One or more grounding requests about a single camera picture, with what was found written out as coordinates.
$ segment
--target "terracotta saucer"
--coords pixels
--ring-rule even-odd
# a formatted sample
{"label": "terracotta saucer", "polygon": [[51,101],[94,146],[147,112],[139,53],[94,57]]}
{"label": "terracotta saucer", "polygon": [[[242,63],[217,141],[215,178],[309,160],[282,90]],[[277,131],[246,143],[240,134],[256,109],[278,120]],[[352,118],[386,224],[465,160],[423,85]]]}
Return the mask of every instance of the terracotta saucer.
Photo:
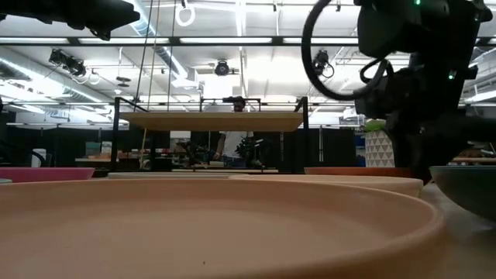
{"label": "terracotta saucer", "polygon": [[306,174],[367,175],[383,177],[412,177],[412,171],[402,167],[306,167]]}
{"label": "terracotta saucer", "polygon": [[224,173],[204,173],[204,172],[129,172],[129,173],[110,173],[108,174],[110,179],[161,179],[161,178],[172,178],[172,179],[188,179],[188,178],[211,178],[211,179],[223,179],[235,176],[235,174],[224,174]]}
{"label": "terracotta saucer", "polygon": [[423,182],[414,178],[403,177],[368,177],[350,175],[297,175],[297,174],[264,174],[264,175],[237,175],[232,179],[253,181],[298,181],[318,184],[338,184],[356,187],[373,188],[393,191],[412,197],[418,197],[422,190]]}
{"label": "terracotta saucer", "polygon": [[12,182],[87,180],[94,172],[91,167],[0,167],[0,177]]}
{"label": "terracotta saucer", "polygon": [[443,216],[366,188],[100,180],[0,188],[0,278],[438,278]]}

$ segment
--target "ceiling pipe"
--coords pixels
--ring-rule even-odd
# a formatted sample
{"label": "ceiling pipe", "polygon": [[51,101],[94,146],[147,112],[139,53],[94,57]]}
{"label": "ceiling pipe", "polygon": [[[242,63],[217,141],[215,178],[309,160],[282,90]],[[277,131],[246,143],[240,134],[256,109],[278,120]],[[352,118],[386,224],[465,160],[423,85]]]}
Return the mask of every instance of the ceiling pipe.
{"label": "ceiling pipe", "polygon": [[[145,37],[148,35],[149,38],[154,38],[155,36],[159,36],[157,32],[157,27],[148,19],[148,15],[145,13],[145,5],[141,0],[125,0],[134,5],[134,9],[138,12],[141,17],[138,21],[135,21],[131,24],[131,28],[140,36]],[[165,46],[152,46],[153,51],[162,58],[165,64],[172,70],[172,74],[176,78],[187,78],[188,72],[186,69],[179,64],[179,61],[172,55],[170,50],[168,50]]]}

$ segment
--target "security camera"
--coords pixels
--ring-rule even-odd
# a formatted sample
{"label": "security camera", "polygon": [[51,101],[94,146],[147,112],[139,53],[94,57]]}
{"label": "security camera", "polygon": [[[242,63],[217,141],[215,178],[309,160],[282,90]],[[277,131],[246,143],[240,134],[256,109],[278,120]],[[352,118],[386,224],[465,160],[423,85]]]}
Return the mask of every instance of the security camera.
{"label": "security camera", "polygon": [[220,60],[217,63],[217,66],[215,67],[215,74],[221,77],[229,74],[229,66],[227,65],[226,60]]}

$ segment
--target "black metal frame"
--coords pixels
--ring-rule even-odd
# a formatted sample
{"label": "black metal frame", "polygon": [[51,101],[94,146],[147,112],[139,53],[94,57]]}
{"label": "black metal frame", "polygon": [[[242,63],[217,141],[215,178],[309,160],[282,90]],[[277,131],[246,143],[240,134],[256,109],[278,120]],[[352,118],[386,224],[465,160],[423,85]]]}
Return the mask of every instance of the black metal frame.
{"label": "black metal frame", "polygon": [[[200,98],[200,112],[203,112],[203,103],[205,101],[222,101],[222,102],[229,102],[228,98]],[[244,98],[243,100],[245,101],[257,101],[258,102],[258,111],[262,111],[262,99],[260,98]]]}
{"label": "black metal frame", "polygon": [[[200,112],[202,112],[202,107],[203,107],[203,102],[204,101],[210,101],[210,100],[223,100],[219,98],[201,98],[200,99]],[[261,100],[259,98],[246,98],[246,101],[257,101],[259,105],[259,111],[261,110]],[[147,109],[144,109],[143,107],[128,101],[122,97],[116,97],[115,102],[114,102],[114,122],[113,122],[113,127],[112,127],[112,155],[110,158],[110,171],[115,172],[117,170],[117,140],[119,138],[119,118],[120,118],[120,103],[125,102],[129,105],[131,105],[134,109],[140,109],[143,112],[149,112]],[[304,152],[303,152],[303,161],[304,161],[304,166],[305,167],[311,167],[311,162],[310,162],[310,125],[308,122],[308,97],[303,97],[300,99],[296,107],[294,108],[294,112],[299,112],[300,109],[303,109],[303,130],[304,130],[304,137],[303,137],[303,145],[304,145]],[[156,142],[156,137],[153,134],[153,131],[151,132],[151,147],[150,147],[150,165],[152,166],[151,169],[153,170],[153,162],[155,161],[155,142]],[[293,159],[295,158],[295,149],[293,149]],[[292,162],[292,168],[291,168],[292,173],[296,173],[296,167],[295,167],[295,162],[293,160]]]}
{"label": "black metal frame", "polygon": [[[42,38],[41,36],[0,36],[1,38],[6,38],[6,39],[16,39],[16,38],[29,38],[29,39],[36,39],[36,38]],[[112,43],[111,42],[104,42],[104,43],[81,43],[80,39],[94,39],[95,37],[66,37],[66,36],[55,36],[52,37],[54,39],[67,39],[67,43],[1,43],[0,46],[7,46],[7,47],[55,47],[55,46],[60,46],[60,47],[219,47],[219,46],[233,46],[233,47],[239,47],[239,46],[244,46],[244,47],[249,47],[249,46],[255,46],[255,47],[285,47],[285,46],[301,46],[301,42],[285,42],[284,39],[301,39],[300,36],[243,36],[241,38],[244,39],[249,39],[249,38],[258,38],[258,39],[271,39],[269,43],[251,43],[249,40],[243,43],[184,43],[181,42],[181,39],[195,39],[195,38],[213,38],[213,39],[218,39],[218,38],[240,38],[238,36],[157,36],[157,39],[163,39],[163,40],[168,40],[167,43],[155,43],[154,39],[153,40],[148,40],[146,43]],[[121,36],[121,37],[114,37],[113,39],[135,39],[136,37],[132,36]],[[356,36],[313,36],[312,38],[314,39],[357,39]],[[491,39],[494,39],[494,37],[490,36],[480,36],[478,37],[478,41],[475,44],[476,47],[496,47],[496,42],[491,41]],[[356,43],[312,43],[313,46],[317,47],[358,47],[358,42]]]}
{"label": "black metal frame", "polygon": [[[114,122],[112,127],[112,154],[110,156],[110,171],[117,171],[117,140],[119,138],[119,118],[120,118],[120,109],[121,102],[125,102],[130,104],[135,110],[140,109],[143,112],[149,112],[147,109],[128,101],[122,97],[116,97],[114,102]],[[150,164],[153,166],[153,162],[155,161],[155,136],[152,134],[152,142],[150,149]]]}
{"label": "black metal frame", "polygon": [[[296,107],[294,108],[294,112],[299,112],[300,109],[303,109],[303,167],[311,167],[312,162],[310,161],[310,123],[308,120],[308,97],[302,97]],[[291,172],[293,174],[297,173],[295,167],[295,153],[296,148],[293,148],[293,162]]]}

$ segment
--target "cable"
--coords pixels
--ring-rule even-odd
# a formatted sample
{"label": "cable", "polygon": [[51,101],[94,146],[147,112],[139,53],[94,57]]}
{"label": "cable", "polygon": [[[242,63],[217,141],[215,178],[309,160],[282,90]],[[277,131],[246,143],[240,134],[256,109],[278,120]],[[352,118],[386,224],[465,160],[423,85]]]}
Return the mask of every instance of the cable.
{"label": "cable", "polygon": [[[157,26],[157,33],[158,33],[158,23],[160,21],[160,9],[157,9],[157,23],[156,23],[156,26]],[[153,41],[153,49],[155,49],[155,47],[157,46],[157,35],[155,35],[155,40]],[[150,73],[150,86],[149,86],[149,90],[148,90],[148,104],[146,104],[146,109],[147,110],[150,110],[150,100],[151,100],[151,97],[152,97],[152,84],[153,84],[153,71],[155,70],[155,54],[157,52],[153,52],[153,56],[152,56],[152,71]]]}
{"label": "cable", "polygon": [[[151,0],[150,6],[153,7],[153,0]],[[139,69],[139,77],[138,77],[138,87],[136,89],[136,97],[135,97],[136,100],[140,99],[140,87],[139,86],[141,85],[141,76],[143,74],[143,66],[145,63],[146,44],[148,43],[148,37],[150,36],[150,24],[152,23],[152,21],[151,21],[152,11],[153,11],[153,8],[150,8],[150,14],[148,15],[148,25],[146,25],[145,45],[143,46],[143,55],[141,56],[141,67],[139,67],[140,69]]]}
{"label": "cable", "polygon": [[[368,69],[370,69],[370,67],[374,66],[375,64],[379,63],[380,61],[381,61],[380,59],[376,59],[376,60],[368,63],[367,65],[365,65],[365,67],[363,67],[362,70],[360,70],[360,80],[364,84],[368,84],[371,81],[370,78],[365,77],[365,72]],[[393,66],[391,65],[391,63],[387,63],[386,72],[387,72],[388,76],[394,75],[394,69],[393,69]]]}
{"label": "cable", "polygon": [[332,74],[331,74],[330,76],[326,76],[326,75],[324,75],[324,74],[322,73],[322,76],[323,76],[324,78],[330,79],[330,78],[334,77],[334,73],[335,73],[336,71],[334,71],[334,67],[333,67],[331,64],[327,63],[327,65],[328,65],[328,66],[332,69]]}
{"label": "cable", "polygon": [[74,75],[71,75],[71,78],[73,81],[76,81],[77,84],[85,84],[90,79],[90,77],[87,77],[86,80],[84,81],[78,81],[77,79],[74,78]]}
{"label": "cable", "polygon": [[50,73],[46,74],[43,79],[48,78],[48,76],[50,76],[58,67],[60,67],[60,64],[58,64],[53,70],[51,70]]}
{"label": "cable", "polygon": [[[90,81],[90,77],[91,77],[92,75],[98,76],[98,80],[97,80],[97,81]],[[100,76],[100,74],[99,74],[99,73],[97,73],[97,72],[93,72],[93,71],[92,71],[92,72],[91,72],[91,74],[88,76],[88,82],[89,82],[90,84],[93,84],[93,85],[97,85],[97,84],[99,84],[101,79],[102,79],[102,77]]]}
{"label": "cable", "polygon": [[301,58],[303,60],[303,66],[305,68],[305,73],[308,76],[310,82],[315,86],[317,90],[323,93],[329,98],[333,98],[339,101],[352,101],[358,98],[362,98],[364,95],[371,92],[371,89],[375,87],[379,81],[381,81],[382,75],[386,71],[389,62],[384,58],[381,59],[381,64],[379,69],[375,73],[374,77],[370,82],[363,88],[359,88],[353,91],[351,95],[342,95],[328,89],[315,74],[315,69],[312,63],[312,34],[315,23],[319,18],[320,13],[332,0],[319,0],[317,4],[312,8],[310,14],[308,15],[305,25],[303,27],[303,35],[301,37]]}
{"label": "cable", "polygon": [[[177,0],[174,0],[174,14],[176,14],[176,10],[177,10]],[[172,36],[175,35],[175,29],[176,29],[176,25],[174,24],[174,19],[172,19]],[[174,50],[174,46],[170,46],[170,65],[172,66],[172,52]],[[167,112],[169,112],[170,110],[170,103],[171,103],[171,80],[172,80],[172,67],[169,67],[169,82],[167,82]]]}

